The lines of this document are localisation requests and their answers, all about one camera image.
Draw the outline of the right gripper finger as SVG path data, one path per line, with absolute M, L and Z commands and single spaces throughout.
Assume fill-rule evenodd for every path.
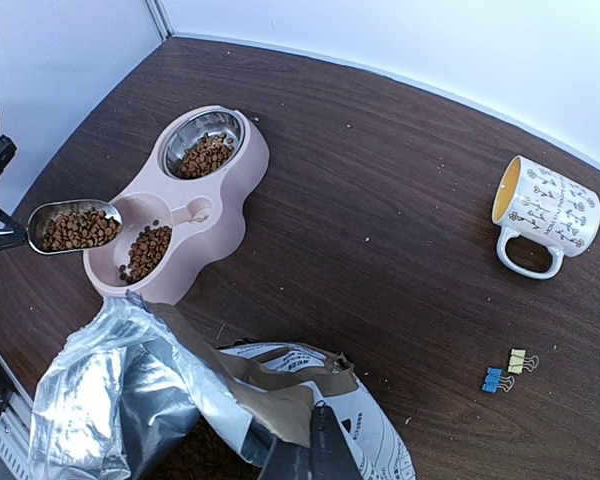
M 312 411 L 310 446 L 273 441 L 259 480 L 361 479 L 333 409 L 319 402 Z

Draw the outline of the metal scoop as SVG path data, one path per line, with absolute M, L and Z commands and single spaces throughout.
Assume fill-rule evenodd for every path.
M 123 230 L 120 212 L 110 203 L 81 199 L 46 203 L 29 217 L 29 245 L 52 255 L 102 247 Z

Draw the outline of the blue binder clip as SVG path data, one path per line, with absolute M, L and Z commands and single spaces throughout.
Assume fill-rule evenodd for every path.
M 501 369 L 488 367 L 481 390 L 490 394 L 496 394 L 499 391 L 508 393 L 514 384 L 513 376 L 504 376 Z

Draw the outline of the pink double pet bowl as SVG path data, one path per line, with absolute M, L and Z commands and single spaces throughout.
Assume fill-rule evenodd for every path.
M 222 135 L 233 154 L 218 169 L 198 179 L 174 173 L 187 149 L 203 135 Z M 243 207 L 269 165 L 268 145 L 240 111 L 220 105 L 190 110 L 157 138 L 146 163 L 111 203 L 123 231 L 104 247 L 83 253 L 85 272 L 103 297 L 134 291 L 152 303 L 177 304 L 208 264 L 231 255 L 246 232 Z M 128 284 L 120 267 L 145 227 L 168 227 L 169 245 L 144 278 Z

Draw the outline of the dog food bag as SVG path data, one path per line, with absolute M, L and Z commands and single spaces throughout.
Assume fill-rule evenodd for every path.
M 397 429 L 343 355 L 293 342 L 216 348 L 181 342 L 179 312 L 137 294 L 107 298 L 39 381 L 28 463 L 36 479 L 138 479 L 198 421 L 264 467 L 275 439 L 310 446 L 312 411 L 330 406 L 361 479 L 412 479 Z

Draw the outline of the yellow binder clip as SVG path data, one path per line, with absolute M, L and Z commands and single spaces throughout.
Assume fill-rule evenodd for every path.
M 523 372 L 533 372 L 539 365 L 537 355 L 528 356 L 527 351 L 523 349 L 512 349 L 510 351 L 507 371 L 512 374 L 520 375 Z

